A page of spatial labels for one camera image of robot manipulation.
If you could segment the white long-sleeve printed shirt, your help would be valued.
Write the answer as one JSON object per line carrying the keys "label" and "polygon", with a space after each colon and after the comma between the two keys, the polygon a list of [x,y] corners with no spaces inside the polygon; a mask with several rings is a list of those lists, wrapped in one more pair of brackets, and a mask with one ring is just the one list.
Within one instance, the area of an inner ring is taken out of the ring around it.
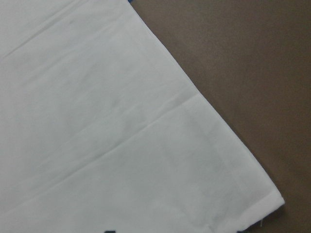
{"label": "white long-sleeve printed shirt", "polygon": [[128,1],[1,1],[1,232],[235,233],[283,204]]}

